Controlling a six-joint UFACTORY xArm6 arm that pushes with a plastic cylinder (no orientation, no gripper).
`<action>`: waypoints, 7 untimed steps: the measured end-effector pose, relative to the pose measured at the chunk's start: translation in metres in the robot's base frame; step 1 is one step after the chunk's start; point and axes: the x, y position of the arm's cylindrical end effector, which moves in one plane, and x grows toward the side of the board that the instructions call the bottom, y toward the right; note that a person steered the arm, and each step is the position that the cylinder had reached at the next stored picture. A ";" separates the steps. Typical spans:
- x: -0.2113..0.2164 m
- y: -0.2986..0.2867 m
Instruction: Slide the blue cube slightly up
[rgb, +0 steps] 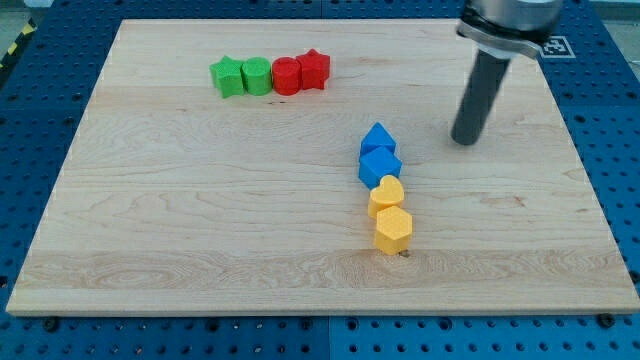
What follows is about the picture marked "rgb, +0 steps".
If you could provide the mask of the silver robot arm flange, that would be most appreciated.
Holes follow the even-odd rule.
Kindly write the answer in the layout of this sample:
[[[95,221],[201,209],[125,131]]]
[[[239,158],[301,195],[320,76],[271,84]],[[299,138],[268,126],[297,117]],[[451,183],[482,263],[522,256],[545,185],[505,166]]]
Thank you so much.
[[[467,0],[456,33],[501,60],[535,59],[559,23],[562,0]]]

